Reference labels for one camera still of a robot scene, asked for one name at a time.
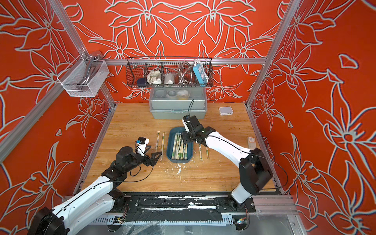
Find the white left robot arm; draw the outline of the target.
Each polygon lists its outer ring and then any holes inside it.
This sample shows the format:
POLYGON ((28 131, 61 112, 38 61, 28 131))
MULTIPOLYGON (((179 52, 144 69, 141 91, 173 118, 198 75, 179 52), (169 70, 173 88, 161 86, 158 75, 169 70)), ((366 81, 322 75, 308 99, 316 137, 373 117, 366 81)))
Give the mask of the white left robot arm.
POLYGON ((124 193, 117 187, 126 181, 131 170, 140 165, 155 166, 162 152, 147 155, 151 147, 122 147, 100 177, 81 192, 49 209, 42 208, 33 218, 29 235, 76 235, 84 227, 114 206, 125 207, 124 193))

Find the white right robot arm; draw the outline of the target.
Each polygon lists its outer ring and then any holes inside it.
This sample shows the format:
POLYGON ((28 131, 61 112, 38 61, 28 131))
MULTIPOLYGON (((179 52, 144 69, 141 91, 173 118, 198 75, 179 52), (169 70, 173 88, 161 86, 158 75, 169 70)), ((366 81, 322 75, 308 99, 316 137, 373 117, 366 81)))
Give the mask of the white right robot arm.
POLYGON ((185 131, 182 132, 183 142, 201 144, 211 148, 229 159, 239 168, 240 183, 232 190, 230 202, 242 204, 257 195, 272 179, 268 158, 256 148, 254 150, 241 147, 223 137, 211 127, 203 127, 196 116, 184 116, 182 119, 185 131))

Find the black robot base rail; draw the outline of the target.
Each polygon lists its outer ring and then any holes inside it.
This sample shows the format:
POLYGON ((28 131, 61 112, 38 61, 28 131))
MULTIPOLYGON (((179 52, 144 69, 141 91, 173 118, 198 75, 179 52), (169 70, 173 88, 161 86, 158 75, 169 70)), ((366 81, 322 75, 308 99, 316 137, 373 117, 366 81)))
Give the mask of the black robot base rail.
POLYGON ((245 217, 255 211, 253 199, 237 204, 229 192, 127 192, 124 206, 105 215, 124 216, 125 222, 217 222, 224 215, 245 217))

